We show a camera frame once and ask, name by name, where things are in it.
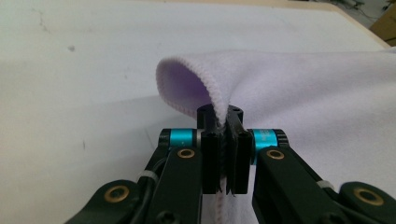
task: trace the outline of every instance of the cloth fold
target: cloth fold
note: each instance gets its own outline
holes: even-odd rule
[[[246,128],[283,129],[291,146],[335,186],[360,180],[396,197],[396,180],[389,178],[396,170],[396,48],[175,56],[160,61],[157,85],[166,103],[193,118],[211,103],[224,124],[231,104],[245,111]],[[254,220],[246,208],[251,191],[246,199],[230,199],[240,212],[225,220]]]

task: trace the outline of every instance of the white surface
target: white surface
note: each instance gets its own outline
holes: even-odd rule
[[[378,50],[336,12],[133,1],[0,4],[0,223],[60,223],[106,182],[134,179],[162,128],[168,55]]]

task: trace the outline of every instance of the brass screw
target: brass screw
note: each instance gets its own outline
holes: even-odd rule
[[[362,202],[370,205],[381,206],[384,204],[384,199],[369,189],[355,188],[353,189],[353,194]]]
[[[267,156],[274,160],[283,160],[285,158],[285,154],[278,150],[268,150]]]
[[[129,189],[125,186],[119,185],[108,189],[105,193],[105,200],[108,203],[119,203],[128,197]]]
[[[194,157],[195,152],[191,149],[185,148],[185,149],[181,149],[177,155],[182,158],[182,159],[189,159]]]

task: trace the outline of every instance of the lavender cloth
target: lavender cloth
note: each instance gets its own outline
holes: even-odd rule
[[[176,56],[159,63],[157,84],[166,103],[193,118],[197,107],[212,103],[224,123],[231,104],[245,111],[246,128],[283,129],[337,188],[358,180],[396,197],[396,48]],[[251,193],[225,197],[223,222],[257,222]]]

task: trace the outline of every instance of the cable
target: cable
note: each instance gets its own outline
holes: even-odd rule
[[[361,8],[358,8],[358,11],[361,13],[361,15],[363,15],[363,16],[369,18],[369,19],[374,19],[374,20],[378,20],[379,19],[378,17],[368,16],[363,10],[361,10]]]
[[[381,224],[381,223],[377,222],[376,220],[374,220],[370,217],[367,217],[364,214],[358,213],[348,207],[345,207],[338,202],[334,202],[334,203],[338,207],[340,207],[341,210],[343,210],[343,212],[346,213],[349,217],[353,217],[355,220],[359,221],[360,224]]]
[[[152,172],[159,174],[162,166],[165,164],[166,158],[162,158],[158,160],[152,167]],[[149,209],[149,203],[151,202],[152,195],[154,194],[154,190],[156,187],[156,182],[153,178],[148,176],[141,176],[137,181],[137,184],[141,189],[145,191],[141,194],[142,203],[138,207],[137,211],[134,213],[134,217],[132,218],[130,224],[140,224],[143,223],[146,217],[146,213]]]
[[[139,177],[137,179],[139,179],[142,176],[146,176],[146,177],[153,179],[155,184],[158,183],[159,178],[158,178],[157,174],[155,174],[154,172],[152,172],[150,170],[144,170],[144,171],[140,172]]]
[[[392,40],[395,40],[395,39],[396,39],[396,36],[393,37],[393,38],[386,39],[386,40],[384,40],[384,41],[385,41],[385,42],[389,42],[389,41],[392,41]]]

